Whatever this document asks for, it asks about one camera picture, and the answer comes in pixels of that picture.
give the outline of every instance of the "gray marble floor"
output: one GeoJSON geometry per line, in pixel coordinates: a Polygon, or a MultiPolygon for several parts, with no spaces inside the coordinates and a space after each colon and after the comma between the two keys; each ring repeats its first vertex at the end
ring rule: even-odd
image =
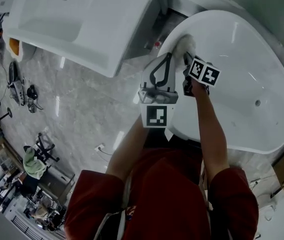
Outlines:
{"type": "MultiPolygon", "coordinates": [[[[173,15],[162,33],[168,34],[183,18],[173,15]]],[[[94,148],[105,144],[105,152],[112,154],[120,132],[126,133],[139,115],[139,106],[133,102],[144,66],[154,57],[146,55],[123,61],[119,74],[104,77],[68,59],[61,65],[61,57],[37,48],[33,58],[19,63],[20,77],[26,79],[26,88],[34,84],[39,93],[39,104],[44,110],[30,113],[26,106],[18,106],[6,90],[7,70],[12,61],[2,49],[0,53],[0,97],[3,97],[0,115],[10,107],[13,118],[5,118],[2,128],[6,138],[20,154],[23,146],[33,145],[39,132],[46,133],[56,145],[60,157],[56,167],[66,174],[81,170],[104,172],[110,156],[94,148]]],[[[261,179],[253,189],[258,196],[271,193],[279,183],[271,167],[280,150],[268,154],[254,154],[229,150],[233,165],[242,167],[248,181],[261,179]]]]}

